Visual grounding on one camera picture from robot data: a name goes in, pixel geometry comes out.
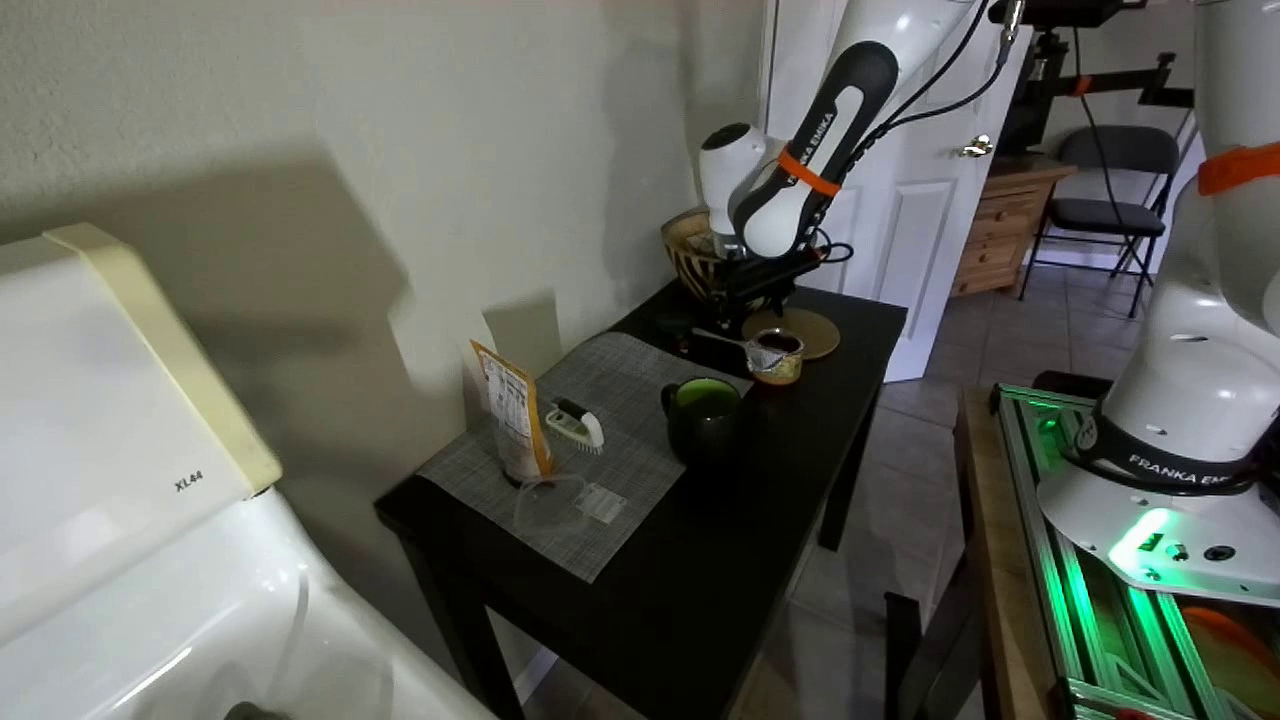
small black table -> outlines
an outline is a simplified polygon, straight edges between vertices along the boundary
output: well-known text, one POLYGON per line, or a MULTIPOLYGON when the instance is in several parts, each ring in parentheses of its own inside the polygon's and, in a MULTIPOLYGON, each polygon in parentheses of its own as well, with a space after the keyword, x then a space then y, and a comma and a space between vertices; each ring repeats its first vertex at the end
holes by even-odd
MULTIPOLYGON (((674 353, 673 282, 617 326, 674 353)), ((435 610, 460 680, 500 715, 521 715, 483 606, 547 642, 646 715, 723 715, 819 520, 837 549, 902 310, 832 292, 790 292, 823 310, 840 348, 794 389, 752 389, 732 477, 678 477, 594 582, 536 554, 423 477, 376 500, 435 610)), ((690 361, 740 365, 710 345, 690 361)))

chair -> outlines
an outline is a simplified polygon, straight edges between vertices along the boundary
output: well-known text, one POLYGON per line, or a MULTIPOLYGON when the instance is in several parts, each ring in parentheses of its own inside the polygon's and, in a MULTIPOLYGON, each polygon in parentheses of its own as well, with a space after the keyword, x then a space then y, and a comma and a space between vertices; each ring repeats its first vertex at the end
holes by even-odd
POLYGON ((1164 202, 1173 190, 1173 176, 1180 163, 1180 144, 1164 126, 1142 126, 1142 123, 1095 123, 1095 126, 1077 126, 1062 137, 1056 149, 1059 163, 1084 169, 1084 170, 1149 170, 1154 184, 1149 186, 1149 200, 1129 200, 1117 190, 1087 200, 1087 197, 1056 197, 1045 209, 1029 272, 1019 282, 1019 295, 1030 282, 1030 269, 1045 243, 1045 229, 1062 229, 1062 230, 1107 230, 1118 236, 1118 259, 1110 269, 1110 281, 1136 263, 1136 289, 1129 315, 1136 315, 1136 305, 1142 295, 1142 282, 1150 282, 1150 257, 1154 241, 1164 236, 1164 202))

green light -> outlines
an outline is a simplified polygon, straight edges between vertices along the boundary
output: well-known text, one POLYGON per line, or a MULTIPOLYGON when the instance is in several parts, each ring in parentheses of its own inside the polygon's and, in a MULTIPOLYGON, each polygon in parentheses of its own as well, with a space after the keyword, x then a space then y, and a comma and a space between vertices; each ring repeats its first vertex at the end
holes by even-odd
POLYGON ((1124 568, 1129 577, 1138 571, 1138 554, 1150 550, 1150 534, 1166 528, 1166 509, 1149 509, 1124 534, 1110 542, 1107 561, 1124 568))

door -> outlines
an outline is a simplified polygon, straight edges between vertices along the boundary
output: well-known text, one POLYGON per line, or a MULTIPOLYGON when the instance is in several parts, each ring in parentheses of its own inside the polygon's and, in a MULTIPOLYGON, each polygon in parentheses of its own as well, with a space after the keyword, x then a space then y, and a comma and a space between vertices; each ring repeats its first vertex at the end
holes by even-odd
MULTIPOLYGON (((778 0, 767 137, 786 138, 799 123, 827 62, 840 13, 844 0, 778 0)), ((956 24, 930 62, 924 62, 917 81, 896 92, 896 101, 920 87, 943 62, 943 54, 958 43, 965 24, 968 17, 956 24)), ((968 53, 911 107, 927 111, 978 87, 995 69, 995 46, 1001 28, 978 19, 968 53)), ((853 263, 802 275, 802 282, 906 308, 902 335, 889 361, 889 379, 917 379, 927 367, 972 213, 992 169, 992 150, 978 150, 975 137, 995 144, 1024 53, 1029 28, 1019 30, 1001 81, 978 101, 884 137, 853 169, 823 220, 827 236, 853 243, 855 257, 853 263)))

gray mat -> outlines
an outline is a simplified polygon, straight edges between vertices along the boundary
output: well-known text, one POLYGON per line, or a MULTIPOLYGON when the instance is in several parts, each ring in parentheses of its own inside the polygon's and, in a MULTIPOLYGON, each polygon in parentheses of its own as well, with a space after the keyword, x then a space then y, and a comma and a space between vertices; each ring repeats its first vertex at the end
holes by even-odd
POLYGON ((495 459, 495 427, 483 424, 423 464, 423 477, 547 554, 579 579, 594 579, 642 516, 685 477, 669 449, 661 389, 688 375, 723 375, 669 354, 637 335, 605 332, 566 353, 542 379, 538 403, 556 394, 583 403, 605 424, 605 450, 553 430, 556 485, 517 486, 495 459))

